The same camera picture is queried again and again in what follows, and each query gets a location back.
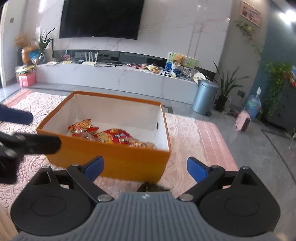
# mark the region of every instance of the pink box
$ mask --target pink box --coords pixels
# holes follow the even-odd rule
[[[30,73],[26,76],[18,76],[21,87],[29,87],[36,82],[36,73]]]

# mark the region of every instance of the water bottle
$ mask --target water bottle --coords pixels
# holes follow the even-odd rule
[[[261,101],[259,99],[260,94],[261,88],[258,87],[256,95],[251,95],[244,106],[244,110],[248,112],[251,119],[254,119],[261,110]]]

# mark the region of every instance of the metal screw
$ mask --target metal screw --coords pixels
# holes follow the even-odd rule
[[[101,194],[98,196],[100,202],[109,202],[112,200],[112,197],[109,194]]]
[[[179,196],[179,199],[184,202],[190,202],[193,200],[193,196],[189,193],[183,193],[181,196]]]
[[[4,151],[6,155],[8,155],[9,157],[16,157],[17,153],[11,149],[7,149]]]
[[[21,134],[16,134],[15,135],[19,140],[21,140],[21,141],[25,141],[26,140],[26,138],[23,136],[23,135],[21,135]]]

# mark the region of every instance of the wooden surface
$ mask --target wooden surface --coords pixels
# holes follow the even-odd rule
[[[0,206],[0,241],[9,241],[17,235],[17,230],[11,219]]]

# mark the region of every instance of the cardboard box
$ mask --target cardboard box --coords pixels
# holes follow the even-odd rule
[[[91,119],[99,131],[123,129],[157,148],[133,148],[67,136],[68,126],[85,119]],[[40,123],[37,133],[55,134],[61,139],[61,149],[47,155],[54,165],[83,165],[103,156],[105,167],[101,176],[122,180],[158,182],[171,153],[162,104],[124,96],[75,91]]]

